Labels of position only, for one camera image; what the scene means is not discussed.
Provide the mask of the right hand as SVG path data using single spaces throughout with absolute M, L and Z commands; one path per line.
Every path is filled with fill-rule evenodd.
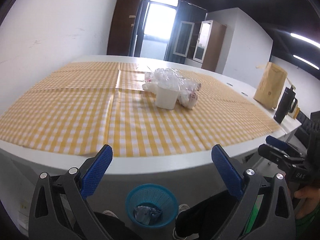
M 319 204 L 319 188 L 305 186 L 294 193 L 297 199 L 304 199 L 302 207 L 296 214 L 297 219 L 301 219 L 312 213 Z

